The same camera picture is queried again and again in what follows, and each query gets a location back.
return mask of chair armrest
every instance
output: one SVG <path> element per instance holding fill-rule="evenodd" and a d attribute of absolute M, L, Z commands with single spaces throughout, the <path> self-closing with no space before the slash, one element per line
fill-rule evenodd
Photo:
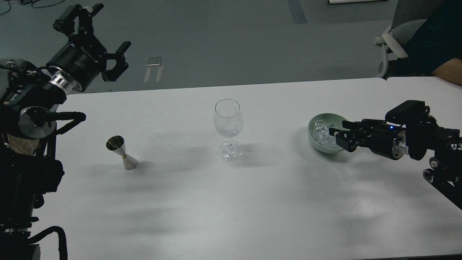
<path fill-rule="evenodd" d="M 388 33 L 382 34 L 382 39 L 385 44 L 388 45 L 391 51 L 393 51 L 398 58 L 405 59 L 409 56 L 407 55 L 406 51 L 401 47 L 401 45 L 393 38 L 393 36 L 389 35 Z"/>

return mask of wine glass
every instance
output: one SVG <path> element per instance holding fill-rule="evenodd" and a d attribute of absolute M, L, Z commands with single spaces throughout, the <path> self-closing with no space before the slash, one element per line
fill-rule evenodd
<path fill-rule="evenodd" d="M 241 106 L 233 99 L 222 99 L 215 105 L 215 129 L 226 138 L 232 138 L 239 134 L 243 126 Z M 241 145 L 233 140 L 228 140 L 220 145 L 220 155 L 225 161 L 233 161 L 242 154 Z"/>

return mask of person's arm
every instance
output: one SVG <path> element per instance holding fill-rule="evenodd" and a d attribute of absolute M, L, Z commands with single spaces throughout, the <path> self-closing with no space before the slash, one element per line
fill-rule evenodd
<path fill-rule="evenodd" d="M 462 60 L 457 58 L 451 59 L 433 70 L 430 74 L 447 82 L 462 86 Z"/>

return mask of office chair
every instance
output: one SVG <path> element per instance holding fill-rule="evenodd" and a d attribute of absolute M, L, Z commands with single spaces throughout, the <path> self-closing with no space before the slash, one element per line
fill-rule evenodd
<path fill-rule="evenodd" d="M 382 57 L 380 74 L 377 78 L 386 79 L 394 76 L 396 58 L 408 58 L 404 46 L 424 24 L 424 22 L 446 0 L 398 0 L 391 25 L 383 32 L 381 37 L 374 39 Z"/>

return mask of gray floor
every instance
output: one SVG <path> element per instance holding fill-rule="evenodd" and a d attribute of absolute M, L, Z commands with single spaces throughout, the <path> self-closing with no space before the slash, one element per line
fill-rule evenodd
<path fill-rule="evenodd" d="M 44 0 L 45 3 L 57 2 Z M 88 92 L 207 87 L 374 77 L 372 44 L 391 23 L 396 0 L 329 5 L 327 0 L 100 0 L 95 35 L 109 52 L 129 40 L 130 68 Z M 72 4 L 12 4 L 0 16 L 0 57 L 44 65 L 67 41 L 52 24 Z M 8 4 L 0 3 L 0 12 Z M 149 57 L 161 56 L 144 82 Z"/>

